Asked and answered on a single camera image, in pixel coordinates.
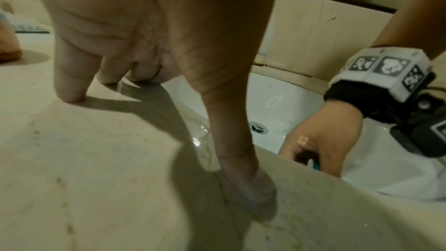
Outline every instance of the soap bar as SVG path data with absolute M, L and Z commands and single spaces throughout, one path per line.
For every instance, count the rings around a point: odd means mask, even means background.
M 0 13 L 0 63 L 16 61 L 21 57 L 19 40 L 6 16 Z

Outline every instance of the countertop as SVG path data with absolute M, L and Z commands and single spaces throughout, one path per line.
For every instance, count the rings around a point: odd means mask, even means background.
M 446 250 L 446 204 L 361 190 L 257 148 L 277 206 L 218 172 L 206 119 L 162 86 L 52 89 L 52 35 L 0 65 L 0 250 Z

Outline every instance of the sink basin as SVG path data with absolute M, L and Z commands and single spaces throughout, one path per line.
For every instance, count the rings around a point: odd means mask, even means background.
M 163 84 L 169 94 L 207 118 L 200 96 L 178 77 Z M 254 144 L 278 153 L 285 136 L 323 104 L 322 95 L 259 74 L 248 84 L 249 122 Z M 436 159 L 408 153 L 390 135 L 389 126 L 366 119 L 361 138 L 349 153 L 342 178 L 363 188 L 414 200 L 446 198 L 446 168 Z

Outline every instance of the hand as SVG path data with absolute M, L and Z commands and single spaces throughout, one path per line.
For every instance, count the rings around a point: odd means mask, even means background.
M 321 171 L 340 178 L 345 157 L 361 135 L 362 122 L 356 107 L 329 100 L 287 135 L 279 155 L 302 164 L 318 155 Z
M 56 31 L 54 87 L 82 100 L 103 84 L 183 73 L 208 111 L 222 171 L 246 198 L 275 187 L 259 167 L 246 117 L 248 75 L 274 0 L 42 0 Z
M 22 57 L 19 41 L 6 17 L 0 14 L 0 63 L 11 62 Z

